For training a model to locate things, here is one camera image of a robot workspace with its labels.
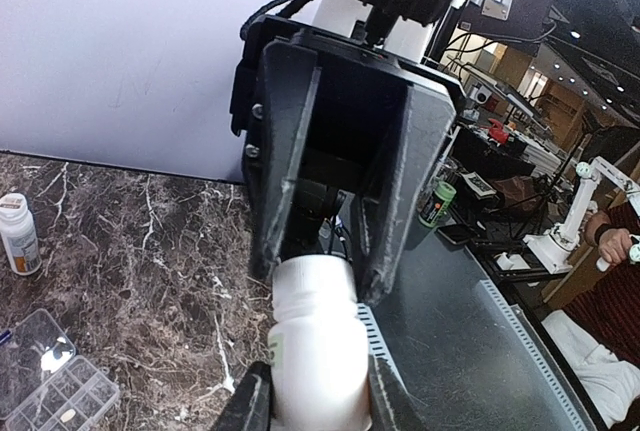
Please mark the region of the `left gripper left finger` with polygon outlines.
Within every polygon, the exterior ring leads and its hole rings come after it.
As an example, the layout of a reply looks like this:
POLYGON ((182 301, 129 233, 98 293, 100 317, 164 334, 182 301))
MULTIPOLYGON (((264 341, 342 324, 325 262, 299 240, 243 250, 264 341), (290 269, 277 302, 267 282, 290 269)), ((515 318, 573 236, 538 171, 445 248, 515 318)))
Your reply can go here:
POLYGON ((253 362, 212 426, 213 431, 268 431, 271 428, 271 368, 253 362))

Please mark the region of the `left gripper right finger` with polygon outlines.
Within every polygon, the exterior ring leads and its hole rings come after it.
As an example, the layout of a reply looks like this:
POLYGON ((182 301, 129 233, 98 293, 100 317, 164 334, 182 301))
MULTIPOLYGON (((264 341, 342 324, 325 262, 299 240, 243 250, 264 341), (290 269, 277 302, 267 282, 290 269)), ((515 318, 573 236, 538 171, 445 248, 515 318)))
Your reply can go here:
POLYGON ((408 393, 384 359, 369 356, 368 383, 371 430, 425 429, 425 423, 414 408, 408 393))

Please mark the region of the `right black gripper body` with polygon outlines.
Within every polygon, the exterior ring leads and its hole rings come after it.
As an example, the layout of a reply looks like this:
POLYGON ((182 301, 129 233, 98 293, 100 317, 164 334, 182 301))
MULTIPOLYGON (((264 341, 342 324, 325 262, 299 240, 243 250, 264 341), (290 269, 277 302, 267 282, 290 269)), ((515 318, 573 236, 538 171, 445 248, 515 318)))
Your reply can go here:
POLYGON ((456 111, 465 103, 459 82, 429 66, 376 51, 334 33, 277 16, 263 16, 246 30, 230 104, 231 128, 245 138, 243 175, 259 165, 262 119, 261 57, 283 41, 317 53, 320 83, 281 250, 306 247, 339 193, 352 199, 361 188, 383 128, 383 107, 397 105, 410 84, 443 85, 456 111))

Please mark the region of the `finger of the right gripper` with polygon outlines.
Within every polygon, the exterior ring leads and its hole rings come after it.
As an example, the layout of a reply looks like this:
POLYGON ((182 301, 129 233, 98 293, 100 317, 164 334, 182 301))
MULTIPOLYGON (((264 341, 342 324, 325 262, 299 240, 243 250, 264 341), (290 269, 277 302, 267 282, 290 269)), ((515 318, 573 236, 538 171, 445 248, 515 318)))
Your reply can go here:
POLYGON ((420 191, 456 116, 447 89, 434 82, 408 85, 383 110, 390 120, 352 200, 354 274, 365 304, 391 292, 420 191))
POLYGON ((262 119, 259 165, 248 167, 254 233, 250 270, 266 279, 286 234, 315 99, 320 83, 317 53, 274 41, 261 57, 262 119))

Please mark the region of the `small white vial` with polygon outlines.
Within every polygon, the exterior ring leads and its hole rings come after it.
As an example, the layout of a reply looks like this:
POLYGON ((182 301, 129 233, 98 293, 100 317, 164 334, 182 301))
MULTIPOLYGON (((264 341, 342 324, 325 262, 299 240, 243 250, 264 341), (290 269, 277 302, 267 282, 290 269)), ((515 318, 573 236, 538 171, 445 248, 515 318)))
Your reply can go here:
POLYGON ((349 263, 306 255, 272 275, 273 414, 286 430, 367 430, 369 343, 349 263))

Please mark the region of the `clear plastic pill organizer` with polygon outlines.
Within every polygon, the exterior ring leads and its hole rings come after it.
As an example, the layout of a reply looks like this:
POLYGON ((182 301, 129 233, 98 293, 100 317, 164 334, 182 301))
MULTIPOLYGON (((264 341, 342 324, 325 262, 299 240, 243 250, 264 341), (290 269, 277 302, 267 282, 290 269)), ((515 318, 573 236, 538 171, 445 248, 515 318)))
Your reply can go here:
POLYGON ((79 355, 44 309, 1 333, 1 424, 6 430, 89 430, 116 404, 119 387, 79 355), (74 409, 73 420, 60 416, 74 409))

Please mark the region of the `white pill bottle orange label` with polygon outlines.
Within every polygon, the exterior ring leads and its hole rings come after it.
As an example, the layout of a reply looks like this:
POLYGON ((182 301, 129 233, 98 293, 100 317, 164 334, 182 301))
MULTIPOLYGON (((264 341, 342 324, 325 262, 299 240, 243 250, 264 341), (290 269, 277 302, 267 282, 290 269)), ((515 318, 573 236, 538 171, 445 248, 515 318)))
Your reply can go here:
POLYGON ((35 221, 20 193, 1 197, 1 238, 14 273, 29 276, 39 270, 42 259, 35 221))

